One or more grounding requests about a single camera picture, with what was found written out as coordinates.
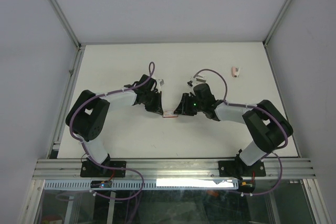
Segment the red white staple box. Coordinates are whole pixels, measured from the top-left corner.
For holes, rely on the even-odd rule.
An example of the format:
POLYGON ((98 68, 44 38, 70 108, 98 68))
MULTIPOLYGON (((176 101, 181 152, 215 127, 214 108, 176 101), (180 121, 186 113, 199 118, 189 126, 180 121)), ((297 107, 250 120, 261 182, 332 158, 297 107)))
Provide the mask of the red white staple box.
POLYGON ((176 118, 178 117, 178 115, 174 113, 174 110, 164 110, 162 117, 163 118, 176 118))

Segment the white stapler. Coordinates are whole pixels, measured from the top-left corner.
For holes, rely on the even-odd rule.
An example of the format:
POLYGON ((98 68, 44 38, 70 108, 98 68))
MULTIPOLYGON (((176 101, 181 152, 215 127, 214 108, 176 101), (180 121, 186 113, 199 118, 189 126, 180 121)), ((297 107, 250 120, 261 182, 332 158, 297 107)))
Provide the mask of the white stapler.
POLYGON ((207 81, 207 77, 206 77, 206 76, 199 76, 199 75, 197 75, 197 76, 195 77, 195 80, 196 80, 197 82, 206 83, 206 81, 207 81))

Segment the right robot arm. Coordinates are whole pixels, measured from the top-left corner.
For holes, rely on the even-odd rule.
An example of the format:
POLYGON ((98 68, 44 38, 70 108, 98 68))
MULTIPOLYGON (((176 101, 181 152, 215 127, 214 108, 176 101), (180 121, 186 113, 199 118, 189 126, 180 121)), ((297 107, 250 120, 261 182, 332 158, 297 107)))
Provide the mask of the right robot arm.
POLYGON ((250 176, 257 168, 257 162, 272 151, 284 148, 293 128, 285 117, 269 100, 256 105, 243 105, 218 100, 211 93, 208 84, 199 84, 193 92, 183 93, 174 114, 194 116, 202 112, 213 121, 232 121, 247 126, 252 141, 239 150, 234 161, 224 166, 226 176, 240 178, 250 176))

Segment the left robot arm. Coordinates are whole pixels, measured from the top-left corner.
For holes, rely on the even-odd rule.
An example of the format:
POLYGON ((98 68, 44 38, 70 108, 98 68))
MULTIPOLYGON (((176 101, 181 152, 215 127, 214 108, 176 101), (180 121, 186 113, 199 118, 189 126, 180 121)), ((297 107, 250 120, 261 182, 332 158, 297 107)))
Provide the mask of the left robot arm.
POLYGON ((107 94, 81 92, 66 117, 66 125, 72 138, 83 147, 97 175, 104 176, 110 170, 110 155, 99 136, 108 113, 142 104, 146 111, 163 115, 162 84, 163 80, 144 74, 139 81, 107 94))

